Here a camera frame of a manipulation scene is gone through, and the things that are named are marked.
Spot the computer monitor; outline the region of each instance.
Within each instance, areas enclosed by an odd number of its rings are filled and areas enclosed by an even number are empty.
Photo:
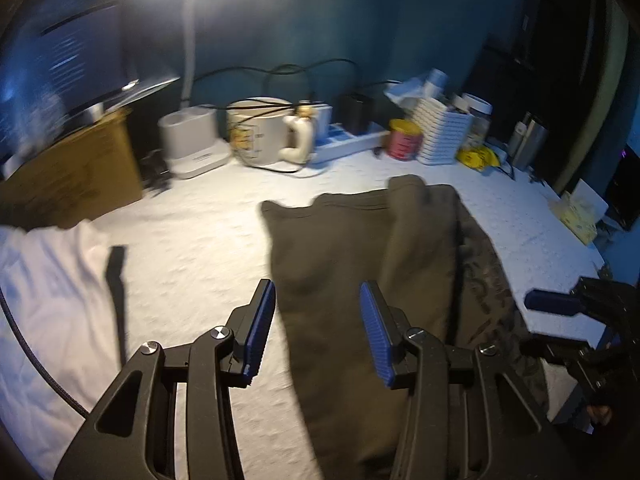
[[[113,96],[128,83],[115,4],[94,7],[43,30],[40,52],[69,115]]]

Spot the ceramic mug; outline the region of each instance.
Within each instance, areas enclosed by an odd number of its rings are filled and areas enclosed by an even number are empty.
[[[291,115],[292,105],[274,97],[255,97],[230,105],[250,108],[265,104],[282,104],[286,109],[274,108],[267,114],[268,108],[227,111],[229,141],[245,161],[255,166],[267,166],[280,160],[280,150],[289,144],[289,127],[283,118]]]

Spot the teal wall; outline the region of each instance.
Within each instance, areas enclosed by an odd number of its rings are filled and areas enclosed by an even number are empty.
[[[270,68],[349,57],[365,81],[407,78],[436,66],[458,88],[489,34],[510,46],[521,0],[197,0],[197,73],[230,65]],[[126,0],[140,63],[157,55],[182,73],[182,0]],[[316,71],[319,95],[348,88],[350,67]],[[259,78],[226,74],[196,86],[194,102],[228,103],[258,94]],[[303,95],[304,80],[279,78],[273,94]],[[161,98],[177,107],[179,84]]]

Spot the white container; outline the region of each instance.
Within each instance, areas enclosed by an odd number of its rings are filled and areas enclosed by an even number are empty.
[[[331,124],[331,117],[334,113],[334,108],[327,105],[314,105],[314,108],[318,112],[316,116],[316,138],[326,139],[329,136],[329,125]]]
[[[423,164],[452,164],[471,126],[473,116],[454,111],[436,99],[423,99],[412,120],[422,130],[417,160]]]
[[[178,178],[191,178],[226,164],[229,145],[218,137],[216,111],[191,107],[158,121],[167,165]]]
[[[431,70],[427,81],[422,88],[422,98],[423,99],[437,99],[442,95],[444,87],[447,85],[447,81],[449,80],[449,76],[445,74],[442,70],[438,70],[434,68]]]
[[[282,104],[282,108],[274,108],[269,113],[266,113],[268,108],[258,108],[269,103]],[[291,103],[274,97],[256,97],[230,106],[247,108],[227,112],[229,139],[242,158],[254,166],[268,166],[278,162],[280,150],[289,145],[289,127],[283,118],[291,115]]]

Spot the white tablecloth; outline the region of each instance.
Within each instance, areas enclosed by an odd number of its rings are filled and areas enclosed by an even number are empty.
[[[175,181],[171,190],[95,221],[113,244],[129,248],[124,272],[129,353],[147,340],[166,348],[191,342],[251,298],[258,280],[269,275],[270,241],[258,211],[263,200],[306,206],[324,192],[379,189],[390,177],[407,173],[427,184],[451,184],[491,237],[521,309],[531,288],[567,292],[579,276],[596,276],[603,263],[595,248],[585,247],[549,211],[545,196],[552,191],[530,184],[519,172],[514,182],[494,170],[485,176],[460,164],[424,166],[363,152],[316,173],[305,169],[285,176],[232,162]],[[587,339],[592,345],[603,331],[600,323],[583,316],[524,314],[534,332]],[[548,368],[547,378],[553,415],[573,383],[557,369]],[[232,390],[231,398],[248,480],[321,478],[290,385],[277,316],[260,375],[250,388]],[[178,478],[186,478],[182,405],[176,434]]]

